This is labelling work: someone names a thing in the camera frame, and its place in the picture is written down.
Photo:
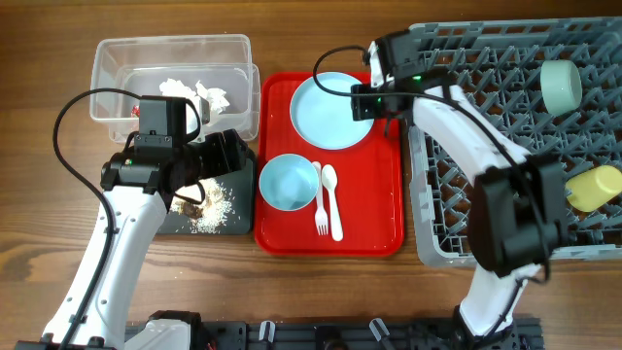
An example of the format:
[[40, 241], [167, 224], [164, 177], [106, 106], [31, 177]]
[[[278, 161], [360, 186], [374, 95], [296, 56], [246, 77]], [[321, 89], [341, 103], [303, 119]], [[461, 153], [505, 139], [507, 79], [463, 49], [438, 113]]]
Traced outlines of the light blue plate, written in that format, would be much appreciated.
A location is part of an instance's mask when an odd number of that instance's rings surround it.
[[308, 144], [323, 150], [343, 150], [361, 142], [373, 120], [355, 121], [349, 97], [320, 89], [313, 78], [294, 92], [290, 105], [293, 127]]

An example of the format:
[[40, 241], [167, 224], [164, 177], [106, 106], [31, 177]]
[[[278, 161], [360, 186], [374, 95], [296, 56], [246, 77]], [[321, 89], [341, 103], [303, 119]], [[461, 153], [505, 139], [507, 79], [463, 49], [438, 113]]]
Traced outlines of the white napkin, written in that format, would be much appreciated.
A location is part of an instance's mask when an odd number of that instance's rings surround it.
[[211, 116], [223, 113], [230, 106], [225, 90], [219, 87], [207, 88], [200, 81], [196, 82], [195, 88], [197, 95], [208, 104]]
[[158, 88], [163, 96], [184, 97], [188, 99], [192, 99], [196, 96], [196, 93], [190, 87], [185, 86], [179, 80], [171, 78], [162, 82]]

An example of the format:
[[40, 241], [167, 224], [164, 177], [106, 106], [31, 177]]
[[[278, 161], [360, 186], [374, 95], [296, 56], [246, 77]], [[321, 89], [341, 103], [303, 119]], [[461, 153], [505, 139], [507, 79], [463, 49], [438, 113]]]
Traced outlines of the food scraps and rice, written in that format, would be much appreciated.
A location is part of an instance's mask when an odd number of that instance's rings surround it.
[[177, 190], [169, 210], [169, 230], [177, 234], [220, 234], [232, 211], [231, 190], [215, 178]]

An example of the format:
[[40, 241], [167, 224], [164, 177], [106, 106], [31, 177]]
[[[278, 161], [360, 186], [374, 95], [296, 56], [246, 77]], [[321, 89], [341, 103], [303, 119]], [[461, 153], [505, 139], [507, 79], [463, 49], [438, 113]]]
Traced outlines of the light blue bowl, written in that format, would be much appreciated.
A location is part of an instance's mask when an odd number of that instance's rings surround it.
[[259, 175], [259, 192], [274, 209], [293, 212], [311, 203], [319, 189], [313, 163], [297, 154], [282, 154], [269, 160]]

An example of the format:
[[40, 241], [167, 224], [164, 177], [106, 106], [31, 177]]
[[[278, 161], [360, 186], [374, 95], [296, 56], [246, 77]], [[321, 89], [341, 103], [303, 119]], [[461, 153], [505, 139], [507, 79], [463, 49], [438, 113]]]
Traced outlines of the white plastic spoon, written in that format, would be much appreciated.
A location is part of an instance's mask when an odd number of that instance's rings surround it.
[[337, 183], [338, 178], [334, 167], [326, 164], [322, 169], [322, 184], [328, 191], [331, 236], [334, 241], [340, 242], [344, 238], [344, 233], [335, 193]]

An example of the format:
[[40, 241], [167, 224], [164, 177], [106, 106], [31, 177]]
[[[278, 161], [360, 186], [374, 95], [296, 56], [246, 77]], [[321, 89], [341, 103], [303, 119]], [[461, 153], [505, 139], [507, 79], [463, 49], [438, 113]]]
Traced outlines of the white plastic fork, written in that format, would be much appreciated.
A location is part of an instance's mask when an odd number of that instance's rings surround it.
[[329, 234], [328, 214], [324, 207], [324, 191], [323, 191], [323, 185], [322, 185], [322, 180], [321, 180], [322, 167], [318, 161], [313, 161], [312, 164], [314, 168], [316, 169], [317, 177], [318, 177], [318, 189], [316, 193], [317, 209], [316, 209], [315, 217], [314, 217], [316, 230], [319, 235], [328, 235]]

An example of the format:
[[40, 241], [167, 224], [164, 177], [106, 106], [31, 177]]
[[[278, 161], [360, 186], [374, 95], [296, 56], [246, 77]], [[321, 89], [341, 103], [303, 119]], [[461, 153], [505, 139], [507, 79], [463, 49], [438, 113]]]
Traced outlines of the mint green bowl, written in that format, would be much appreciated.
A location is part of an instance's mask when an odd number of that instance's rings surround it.
[[554, 116], [576, 110], [582, 99], [578, 68], [570, 60], [546, 60], [540, 69], [540, 89], [547, 112]]

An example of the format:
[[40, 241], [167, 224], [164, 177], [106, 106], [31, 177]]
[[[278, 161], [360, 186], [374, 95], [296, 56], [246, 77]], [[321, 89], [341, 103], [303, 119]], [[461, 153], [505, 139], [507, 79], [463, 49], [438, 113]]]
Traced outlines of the yellow plastic cup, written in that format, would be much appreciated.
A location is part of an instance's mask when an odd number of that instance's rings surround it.
[[611, 165], [601, 165], [570, 178], [570, 205], [582, 212], [592, 212], [621, 194], [621, 171]]

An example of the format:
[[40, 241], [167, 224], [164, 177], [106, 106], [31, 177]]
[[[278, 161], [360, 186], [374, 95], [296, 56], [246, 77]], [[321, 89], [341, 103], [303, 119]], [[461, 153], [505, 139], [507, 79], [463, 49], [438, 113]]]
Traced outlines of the red strawberry cake wrapper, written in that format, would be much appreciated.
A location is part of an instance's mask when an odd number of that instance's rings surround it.
[[140, 117], [140, 109], [139, 109], [139, 107], [137, 105], [132, 107], [130, 116], [132, 118], [139, 118]]

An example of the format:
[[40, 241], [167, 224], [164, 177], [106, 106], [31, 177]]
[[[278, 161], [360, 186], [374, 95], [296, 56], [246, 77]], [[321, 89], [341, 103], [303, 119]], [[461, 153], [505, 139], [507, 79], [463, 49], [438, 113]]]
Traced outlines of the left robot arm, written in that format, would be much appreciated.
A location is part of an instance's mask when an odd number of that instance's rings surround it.
[[18, 349], [213, 349], [215, 338], [196, 312], [158, 311], [125, 336], [128, 309], [148, 248], [183, 187], [243, 169], [253, 154], [235, 129], [201, 138], [187, 129], [184, 97], [140, 95], [139, 128], [102, 167], [94, 186], [70, 173], [100, 208], [72, 285], [37, 341]]

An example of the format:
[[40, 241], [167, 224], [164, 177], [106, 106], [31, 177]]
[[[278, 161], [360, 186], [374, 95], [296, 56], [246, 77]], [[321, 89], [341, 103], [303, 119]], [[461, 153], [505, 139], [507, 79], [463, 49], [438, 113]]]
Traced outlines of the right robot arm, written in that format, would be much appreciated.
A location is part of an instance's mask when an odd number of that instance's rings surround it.
[[423, 130], [471, 185], [467, 240], [476, 259], [469, 291], [454, 311], [450, 343], [481, 349], [509, 337], [512, 313], [529, 283], [543, 285], [553, 252], [569, 240], [564, 171], [503, 136], [443, 68], [407, 48], [409, 31], [363, 50], [370, 81], [352, 87], [353, 118], [402, 119]]

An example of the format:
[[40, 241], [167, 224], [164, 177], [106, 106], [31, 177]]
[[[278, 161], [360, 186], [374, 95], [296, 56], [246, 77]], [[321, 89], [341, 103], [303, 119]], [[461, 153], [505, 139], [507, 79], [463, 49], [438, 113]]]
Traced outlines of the black food waste tray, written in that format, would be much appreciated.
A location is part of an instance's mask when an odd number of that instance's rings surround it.
[[[239, 171], [228, 173], [215, 179], [231, 190], [229, 196], [232, 202], [232, 211], [227, 215], [227, 226], [220, 234], [198, 234], [198, 235], [244, 235], [253, 227], [254, 202], [256, 190], [256, 170], [257, 158], [253, 152], [247, 159], [246, 166]], [[159, 228], [157, 234], [160, 235], [183, 235], [172, 233], [167, 223], [167, 214], [164, 223]]]

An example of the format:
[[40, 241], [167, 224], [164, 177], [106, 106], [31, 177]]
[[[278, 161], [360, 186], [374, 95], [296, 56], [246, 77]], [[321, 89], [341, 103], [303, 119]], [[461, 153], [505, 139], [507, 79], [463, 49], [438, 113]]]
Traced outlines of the clear plastic waste bin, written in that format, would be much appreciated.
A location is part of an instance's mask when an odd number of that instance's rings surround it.
[[99, 43], [91, 74], [92, 89], [118, 88], [138, 95], [161, 95], [167, 79], [181, 81], [196, 93], [226, 91], [230, 106], [211, 116], [204, 134], [234, 128], [254, 140], [259, 133], [259, 69], [250, 39], [243, 34], [183, 35], [106, 39]]

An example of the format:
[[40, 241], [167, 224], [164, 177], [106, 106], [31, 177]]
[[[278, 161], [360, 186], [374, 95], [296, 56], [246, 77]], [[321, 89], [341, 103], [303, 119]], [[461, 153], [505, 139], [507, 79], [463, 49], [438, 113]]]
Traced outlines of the grey dishwasher rack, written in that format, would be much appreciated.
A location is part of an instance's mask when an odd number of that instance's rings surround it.
[[[410, 28], [430, 68], [449, 70], [468, 100], [514, 143], [556, 156], [568, 177], [621, 163], [621, 20], [574, 17], [420, 23]], [[578, 68], [579, 108], [547, 113], [541, 64], [565, 59]], [[440, 144], [417, 128], [408, 134], [410, 196], [420, 261], [473, 264], [467, 244], [469, 185]]]

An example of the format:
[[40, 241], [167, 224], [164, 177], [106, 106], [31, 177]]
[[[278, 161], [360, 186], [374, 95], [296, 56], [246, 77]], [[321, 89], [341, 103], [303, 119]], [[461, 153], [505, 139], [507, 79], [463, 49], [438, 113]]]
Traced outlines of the red serving tray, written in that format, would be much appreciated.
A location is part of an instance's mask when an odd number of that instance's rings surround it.
[[258, 164], [282, 154], [297, 154], [330, 164], [338, 177], [336, 200], [344, 237], [335, 241], [315, 226], [315, 204], [285, 212], [262, 196], [255, 205], [255, 239], [261, 249], [281, 256], [382, 257], [395, 253], [404, 238], [399, 126], [374, 122], [364, 139], [342, 151], [305, 142], [294, 130], [290, 103], [309, 73], [282, 72], [261, 89]]

